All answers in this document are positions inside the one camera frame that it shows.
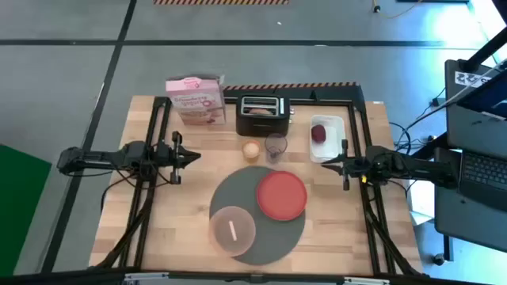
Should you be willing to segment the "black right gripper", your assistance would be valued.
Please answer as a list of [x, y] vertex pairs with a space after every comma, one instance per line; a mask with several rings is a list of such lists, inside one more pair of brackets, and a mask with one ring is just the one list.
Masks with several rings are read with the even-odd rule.
[[348, 140], [342, 139], [341, 141], [342, 153], [337, 157], [332, 158], [328, 161], [325, 161], [326, 164], [333, 164], [341, 162], [342, 166], [339, 165], [324, 165], [323, 168], [330, 169], [336, 172], [338, 175], [342, 175], [343, 177], [343, 189], [348, 191], [350, 189], [349, 178], [361, 178], [367, 171], [367, 163], [364, 158], [349, 158], [348, 157]]

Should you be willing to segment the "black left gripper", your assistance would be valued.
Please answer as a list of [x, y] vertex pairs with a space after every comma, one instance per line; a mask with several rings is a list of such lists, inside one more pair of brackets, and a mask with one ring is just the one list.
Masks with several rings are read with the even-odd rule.
[[180, 184], [181, 176], [179, 175], [179, 169], [184, 169], [189, 164], [198, 160], [201, 157], [200, 153], [186, 150], [182, 147], [182, 154], [179, 152], [179, 147], [181, 146], [182, 135], [178, 131], [172, 132], [171, 140], [173, 142], [172, 146], [167, 145], [162, 140], [159, 141], [156, 145], [156, 165], [158, 168], [172, 167], [173, 170], [170, 174], [169, 178], [165, 178], [160, 172], [158, 172], [159, 176], [168, 184]]

